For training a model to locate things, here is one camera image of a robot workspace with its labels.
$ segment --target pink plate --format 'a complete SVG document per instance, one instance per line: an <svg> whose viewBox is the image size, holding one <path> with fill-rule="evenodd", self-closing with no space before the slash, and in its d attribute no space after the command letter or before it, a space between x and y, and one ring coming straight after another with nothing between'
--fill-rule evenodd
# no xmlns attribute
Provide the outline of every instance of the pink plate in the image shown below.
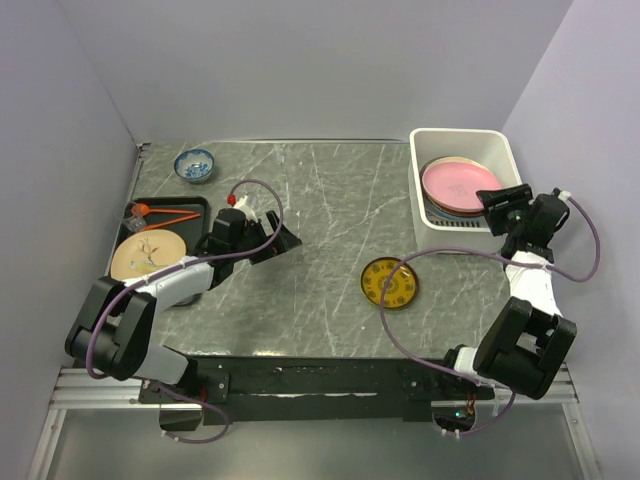
<svg viewBox="0 0 640 480"><path fill-rule="evenodd" d="M478 190L500 190L502 185L487 168L466 162L442 162L428 166L422 186L437 203L458 212L479 212Z"/></svg>

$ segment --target blue and white bowl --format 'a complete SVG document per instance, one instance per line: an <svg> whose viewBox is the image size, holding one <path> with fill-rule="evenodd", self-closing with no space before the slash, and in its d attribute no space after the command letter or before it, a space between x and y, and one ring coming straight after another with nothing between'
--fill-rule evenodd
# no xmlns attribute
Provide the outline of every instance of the blue and white bowl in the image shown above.
<svg viewBox="0 0 640 480"><path fill-rule="evenodd" d="M194 148L178 155L173 169L189 183L204 183L213 173L213 164L213 155L206 150Z"/></svg>

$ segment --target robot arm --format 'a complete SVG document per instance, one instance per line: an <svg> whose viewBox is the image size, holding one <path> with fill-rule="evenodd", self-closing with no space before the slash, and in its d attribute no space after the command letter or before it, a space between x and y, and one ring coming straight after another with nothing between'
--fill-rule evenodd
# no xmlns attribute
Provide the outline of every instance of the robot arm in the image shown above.
<svg viewBox="0 0 640 480"><path fill-rule="evenodd" d="M505 274L511 296L478 348L456 349L453 368L497 381L516 393L539 399L547 392L576 336L575 323L562 317L551 285L553 263L547 247L569 215L561 193L539 195L521 185L498 192L478 192L494 235L506 233L501 255L515 262Z"/></svg>
<svg viewBox="0 0 640 480"><path fill-rule="evenodd" d="M184 265L199 257L248 252L264 245L270 237L257 220L250 200L245 196L234 201L232 208L220 210L212 231L198 242L194 255L185 256L179 263ZM270 211L266 216L275 231L279 223L277 215ZM95 366L118 380L137 376L189 390L197 381L197 364L167 347L150 344L156 315L191 295L217 287L231 275L238 261L260 263L301 244L300 239L283 225L264 250L231 259L213 258L208 263L188 266L135 289L111 312L112 316L120 316L118 326L106 323L100 330L94 349ZM139 280L134 278L123 283L103 277L93 284L67 336L65 350L69 355L84 362L89 340L106 306L125 286Z"/></svg>

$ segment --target yellow plate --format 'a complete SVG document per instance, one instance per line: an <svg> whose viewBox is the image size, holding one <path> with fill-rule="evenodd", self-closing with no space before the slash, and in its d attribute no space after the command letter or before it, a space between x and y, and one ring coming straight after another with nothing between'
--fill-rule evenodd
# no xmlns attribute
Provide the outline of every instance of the yellow plate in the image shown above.
<svg viewBox="0 0 640 480"><path fill-rule="evenodd" d="M115 280L148 275L176 263L187 253L184 240L169 230L149 230L130 236L116 249L111 261Z"/></svg>
<svg viewBox="0 0 640 480"><path fill-rule="evenodd" d="M389 273L400 262L393 257L376 258L362 270L362 293L374 305L380 306L380 294ZM391 285L384 296L384 308L396 310L409 305L418 293L418 276L409 265L403 265L393 275Z"/></svg>

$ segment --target beige plate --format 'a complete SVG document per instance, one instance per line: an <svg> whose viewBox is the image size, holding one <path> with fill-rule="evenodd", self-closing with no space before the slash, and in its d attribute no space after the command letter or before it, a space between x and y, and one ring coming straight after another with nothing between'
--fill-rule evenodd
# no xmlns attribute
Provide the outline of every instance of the beige plate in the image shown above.
<svg viewBox="0 0 640 480"><path fill-rule="evenodd" d="M176 263L187 253L180 235L169 230L138 232L116 249L111 277L116 280L141 277Z"/></svg>

